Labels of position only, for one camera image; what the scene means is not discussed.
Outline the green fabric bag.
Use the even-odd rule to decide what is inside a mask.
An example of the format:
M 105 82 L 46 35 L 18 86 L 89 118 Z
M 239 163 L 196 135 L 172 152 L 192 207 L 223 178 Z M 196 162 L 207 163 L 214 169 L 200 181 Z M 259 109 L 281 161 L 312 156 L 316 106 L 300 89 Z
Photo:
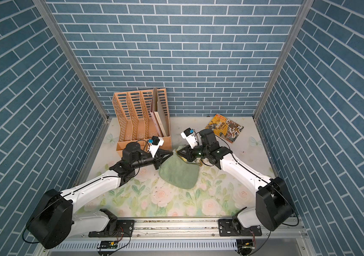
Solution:
M 173 186 L 181 189 L 192 189 L 198 181 L 202 165 L 198 161 L 187 162 L 186 159 L 178 155 L 177 150 L 182 147 L 185 145 L 173 150 L 173 155 L 159 167 L 158 174 L 165 182 Z

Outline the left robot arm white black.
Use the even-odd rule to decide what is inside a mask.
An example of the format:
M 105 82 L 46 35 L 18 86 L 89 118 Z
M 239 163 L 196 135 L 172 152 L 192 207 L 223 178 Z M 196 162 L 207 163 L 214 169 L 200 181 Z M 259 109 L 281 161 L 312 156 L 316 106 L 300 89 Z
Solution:
M 76 212 L 102 194 L 119 188 L 134 178 L 141 167 L 153 165 L 158 169 L 172 151 L 150 145 L 144 151 L 138 142 L 128 143 L 122 158 L 100 176 L 75 187 L 44 193 L 27 221 L 29 231 L 45 249 L 52 249 L 66 238 L 89 233 L 91 237 L 123 236 L 125 231 L 117 224 L 117 216 L 107 209 L 98 214 L 78 218 Z

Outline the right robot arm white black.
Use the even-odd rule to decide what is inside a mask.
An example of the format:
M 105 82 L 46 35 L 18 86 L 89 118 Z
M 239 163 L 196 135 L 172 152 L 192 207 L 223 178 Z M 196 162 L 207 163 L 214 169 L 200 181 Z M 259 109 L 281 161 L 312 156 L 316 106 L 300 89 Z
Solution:
M 220 146 L 211 129 L 195 133 L 188 128 L 181 133 L 188 146 L 177 151 L 177 154 L 193 162 L 206 159 L 211 165 L 229 173 L 252 193 L 255 201 L 253 208 L 243 208 L 233 215 L 233 228 L 239 233 L 245 228 L 261 225 L 269 231 L 276 230 L 296 210 L 287 185 L 280 177 L 270 178 L 243 161 L 239 160 L 229 146 Z

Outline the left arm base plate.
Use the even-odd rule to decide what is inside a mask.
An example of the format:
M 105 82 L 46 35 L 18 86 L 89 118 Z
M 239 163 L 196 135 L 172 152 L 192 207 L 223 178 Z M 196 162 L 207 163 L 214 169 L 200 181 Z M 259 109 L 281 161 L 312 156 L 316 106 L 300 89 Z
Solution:
M 120 219 L 108 209 L 100 209 L 104 217 L 108 218 L 108 223 L 102 231 L 89 232 L 89 237 L 132 237 L 135 221 L 133 219 Z

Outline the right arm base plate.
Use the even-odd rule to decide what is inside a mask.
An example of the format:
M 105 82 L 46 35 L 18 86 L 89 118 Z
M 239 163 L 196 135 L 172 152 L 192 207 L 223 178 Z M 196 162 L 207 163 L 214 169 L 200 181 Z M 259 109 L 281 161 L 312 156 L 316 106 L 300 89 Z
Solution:
M 243 208 L 230 218 L 218 220 L 221 237 L 262 236 L 261 222 L 256 216 L 256 208 Z

